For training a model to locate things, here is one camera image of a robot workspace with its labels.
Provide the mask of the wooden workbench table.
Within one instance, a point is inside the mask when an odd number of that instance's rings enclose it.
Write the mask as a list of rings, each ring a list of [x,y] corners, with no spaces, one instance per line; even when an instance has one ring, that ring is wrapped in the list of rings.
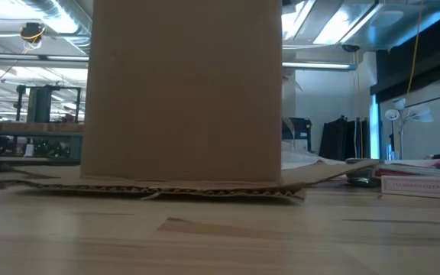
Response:
[[[0,170],[15,166],[78,165],[82,142],[80,124],[0,122]]]

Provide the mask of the brown cardboard box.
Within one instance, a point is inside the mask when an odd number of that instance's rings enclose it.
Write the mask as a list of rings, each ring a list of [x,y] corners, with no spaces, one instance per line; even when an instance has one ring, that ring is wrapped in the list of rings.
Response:
[[[0,189],[299,197],[375,165],[282,167],[281,0],[93,0],[82,156]]]

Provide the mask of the long ceiling light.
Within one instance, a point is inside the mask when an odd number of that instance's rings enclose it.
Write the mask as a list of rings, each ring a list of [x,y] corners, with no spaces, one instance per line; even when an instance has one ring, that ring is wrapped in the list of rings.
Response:
[[[48,62],[48,63],[75,63],[79,67],[87,66],[89,58],[81,56],[59,56],[23,53],[0,53],[0,60],[15,62]],[[354,63],[315,63],[315,62],[282,62],[283,68],[296,70],[356,70],[358,65]]]

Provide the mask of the black case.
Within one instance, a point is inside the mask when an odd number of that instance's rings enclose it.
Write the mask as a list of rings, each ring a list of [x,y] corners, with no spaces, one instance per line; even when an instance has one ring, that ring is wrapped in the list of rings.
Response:
[[[366,168],[346,175],[348,184],[363,187],[381,187],[381,179],[375,175],[375,169]]]

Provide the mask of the silver ceiling duct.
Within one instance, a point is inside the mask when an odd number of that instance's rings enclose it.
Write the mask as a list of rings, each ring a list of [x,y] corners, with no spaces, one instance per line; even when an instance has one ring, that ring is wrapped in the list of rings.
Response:
[[[54,32],[85,55],[91,47],[92,19],[76,0],[18,0],[37,14]]]
[[[284,50],[397,47],[440,21],[440,0],[283,0]]]

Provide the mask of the black robot rig frame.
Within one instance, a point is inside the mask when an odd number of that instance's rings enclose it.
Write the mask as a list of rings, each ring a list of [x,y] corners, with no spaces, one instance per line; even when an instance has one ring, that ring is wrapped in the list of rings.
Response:
[[[75,90],[76,101],[73,103],[74,107],[68,107],[73,110],[74,114],[59,115],[62,122],[79,123],[80,106],[82,102],[83,89],[77,86],[60,86],[60,85],[44,85],[44,86],[26,86],[17,85],[16,92],[18,99],[16,101],[16,115],[15,120],[20,121],[23,115],[23,95],[29,90],[26,122],[30,123],[48,123],[51,119],[51,105],[53,93],[62,89]]]

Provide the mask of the black equipment cabinet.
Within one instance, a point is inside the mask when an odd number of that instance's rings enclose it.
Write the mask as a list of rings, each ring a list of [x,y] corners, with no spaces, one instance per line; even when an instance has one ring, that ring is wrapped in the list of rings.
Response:
[[[312,122],[308,118],[282,118],[282,141],[293,148],[312,151]]]

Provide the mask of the black wall panel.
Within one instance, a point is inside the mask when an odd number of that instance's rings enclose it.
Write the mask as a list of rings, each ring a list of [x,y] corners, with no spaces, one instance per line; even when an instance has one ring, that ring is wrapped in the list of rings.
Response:
[[[377,102],[407,95],[440,80],[440,29],[430,27],[390,50],[378,50],[377,83],[370,88]]]

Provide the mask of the pink white card packet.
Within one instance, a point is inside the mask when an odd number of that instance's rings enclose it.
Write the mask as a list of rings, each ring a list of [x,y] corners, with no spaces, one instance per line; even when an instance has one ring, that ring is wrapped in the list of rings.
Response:
[[[440,199],[440,177],[382,176],[381,192],[399,196]]]

